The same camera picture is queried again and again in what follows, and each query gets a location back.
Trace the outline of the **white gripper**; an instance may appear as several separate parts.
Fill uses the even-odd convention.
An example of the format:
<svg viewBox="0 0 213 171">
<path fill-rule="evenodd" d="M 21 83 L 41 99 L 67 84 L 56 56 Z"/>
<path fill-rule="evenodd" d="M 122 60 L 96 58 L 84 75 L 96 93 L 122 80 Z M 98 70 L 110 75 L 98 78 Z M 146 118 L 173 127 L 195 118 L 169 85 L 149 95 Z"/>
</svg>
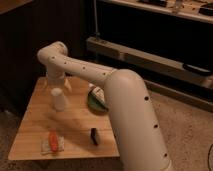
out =
<svg viewBox="0 0 213 171">
<path fill-rule="evenodd" d="M 58 87 L 58 88 L 63 88 L 65 86 L 65 88 L 69 91 L 72 92 L 72 87 L 71 84 L 69 82 L 68 79 L 65 80 L 65 77 L 50 77 L 47 76 L 47 80 L 45 81 L 45 85 L 44 85 L 44 89 L 48 89 L 49 86 L 51 87 Z"/>
</svg>

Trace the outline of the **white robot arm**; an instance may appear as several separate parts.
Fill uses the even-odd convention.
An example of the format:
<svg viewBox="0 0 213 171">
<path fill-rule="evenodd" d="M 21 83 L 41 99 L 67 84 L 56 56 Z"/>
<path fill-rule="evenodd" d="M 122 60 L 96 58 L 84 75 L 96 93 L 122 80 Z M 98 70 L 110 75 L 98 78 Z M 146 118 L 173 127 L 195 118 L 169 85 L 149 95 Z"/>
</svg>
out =
<svg viewBox="0 0 213 171">
<path fill-rule="evenodd" d="M 69 73 L 102 88 L 124 171 L 174 171 L 147 87 L 136 72 L 73 59 L 61 42 L 40 49 L 37 58 L 52 83 L 62 83 Z"/>
</svg>

